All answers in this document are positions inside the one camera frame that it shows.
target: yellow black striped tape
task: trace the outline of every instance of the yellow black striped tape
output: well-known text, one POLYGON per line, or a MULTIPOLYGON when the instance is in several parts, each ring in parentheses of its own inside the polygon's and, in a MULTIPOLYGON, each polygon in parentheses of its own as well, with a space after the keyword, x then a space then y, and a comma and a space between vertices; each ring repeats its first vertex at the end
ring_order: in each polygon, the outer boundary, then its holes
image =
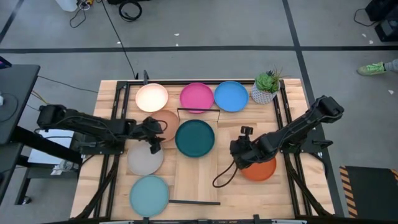
POLYGON ((398 181, 398 171, 392 169, 391 172, 394 174, 394 177, 398 181))
POLYGON ((340 176, 343 183, 344 194, 346 196, 349 217, 356 218, 358 213, 356 211, 353 189, 351 187, 351 183, 349 182, 349 175, 345 166, 340 167, 340 176))

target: succulent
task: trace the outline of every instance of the succulent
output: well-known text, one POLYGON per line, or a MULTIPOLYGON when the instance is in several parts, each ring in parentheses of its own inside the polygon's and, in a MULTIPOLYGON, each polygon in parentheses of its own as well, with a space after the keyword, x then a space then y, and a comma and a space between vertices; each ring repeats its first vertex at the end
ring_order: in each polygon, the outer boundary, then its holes
POLYGON ((280 73, 281 72, 274 69, 258 75, 256 78, 257 89, 260 91, 267 91, 269 93, 275 93, 278 91, 280 73))

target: blue plate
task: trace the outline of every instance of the blue plate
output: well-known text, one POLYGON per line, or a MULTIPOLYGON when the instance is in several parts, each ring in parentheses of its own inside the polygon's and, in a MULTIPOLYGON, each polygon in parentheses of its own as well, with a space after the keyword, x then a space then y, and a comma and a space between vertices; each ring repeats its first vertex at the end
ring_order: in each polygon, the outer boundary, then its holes
POLYGON ((249 101, 249 93, 244 86, 235 81, 226 81, 218 85, 214 99, 216 104, 228 112, 243 110, 249 101))
POLYGON ((155 175, 140 178, 130 191, 130 205, 142 217, 154 217, 163 212, 169 202, 169 186, 155 175))

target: potted plant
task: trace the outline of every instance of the potted plant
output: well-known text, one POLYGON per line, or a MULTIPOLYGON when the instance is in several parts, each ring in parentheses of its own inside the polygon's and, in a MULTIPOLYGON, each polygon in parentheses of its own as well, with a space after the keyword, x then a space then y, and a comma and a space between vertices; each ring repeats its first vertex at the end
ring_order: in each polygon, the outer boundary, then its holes
POLYGON ((274 99, 280 88, 280 74, 280 71, 274 69, 257 76, 251 89, 251 97, 256 103, 266 104, 274 99))

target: dark teal plate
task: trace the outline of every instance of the dark teal plate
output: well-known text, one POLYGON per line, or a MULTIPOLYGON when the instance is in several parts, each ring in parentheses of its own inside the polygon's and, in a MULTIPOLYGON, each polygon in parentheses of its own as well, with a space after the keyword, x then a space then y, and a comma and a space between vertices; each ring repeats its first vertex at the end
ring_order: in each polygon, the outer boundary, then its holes
POLYGON ((175 144, 182 154, 188 157, 201 157, 213 148, 215 135, 210 125, 194 119, 187 121, 178 128, 175 144))

